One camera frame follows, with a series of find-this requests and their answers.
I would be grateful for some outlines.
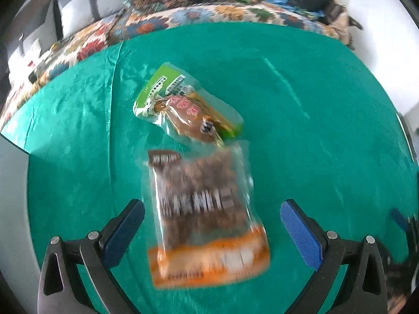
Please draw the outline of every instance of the table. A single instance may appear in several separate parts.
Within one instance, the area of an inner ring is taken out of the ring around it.
[[[418,212],[417,165],[373,75],[325,36],[220,23],[112,46],[58,76],[12,117],[2,133],[30,153],[29,219],[40,263],[52,236],[84,237],[142,197],[146,150],[188,150],[132,111],[142,86],[166,61],[244,118],[252,202],[267,231],[271,267],[225,287],[155,290],[146,259],[154,224],[144,199],[145,222],[113,270],[143,314],[284,312],[313,272],[279,219],[287,198],[325,230],[346,239],[372,235],[396,258],[405,256],[404,235],[388,214],[393,207],[404,215]],[[338,289],[336,282],[332,292]],[[93,302],[100,308],[98,299]]]

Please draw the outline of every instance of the brown label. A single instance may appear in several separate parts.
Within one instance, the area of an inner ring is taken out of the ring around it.
[[[181,155],[173,150],[149,150],[148,159],[150,166],[162,167],[179,161]]]

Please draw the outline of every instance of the snack package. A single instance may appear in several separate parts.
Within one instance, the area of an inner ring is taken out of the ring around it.
[[[147,254],[156,288],[228,284],[269,267],[265,229],[250,210],[242,145],[197,159],[171,150],[148,155],[157,244]]]
[[[237,111],[170,63],[154,73],[135,100],[133,111],[136,117],[160,126],[183,143],[220,146],[224,139],[240,133],[243,122]]]

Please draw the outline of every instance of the blue gripper pad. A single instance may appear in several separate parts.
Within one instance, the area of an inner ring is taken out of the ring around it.
[[[401,214],[401,212],[398,209],[391,209],[390,216],[404,232],[407,232],[409,224],[407,223],[406,218]]]
[[[139,200],[106,242],[102,259],[105,268],[119,265],[140,224],[143,222],[144,215],[144,203]]]
[[[322,262],[320,243],[289,202],[282,203],[280,212],[281,221],[294,241],[304,263],[317,270]]]

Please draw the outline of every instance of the blue cloth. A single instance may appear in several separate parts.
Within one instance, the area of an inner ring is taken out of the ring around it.
[[[276,4],[286,10],[289,10],[290,12],[297,13],[299,15],[305,16],[306,18],[309,18],[310,20],[317,21],[319,18],[324,17],[324,11],[318,10],[315,12],[309,12],[305,9],[296,7],[296,6],[290,6],[288,4],[289,0],[267,0],[267,2]]]

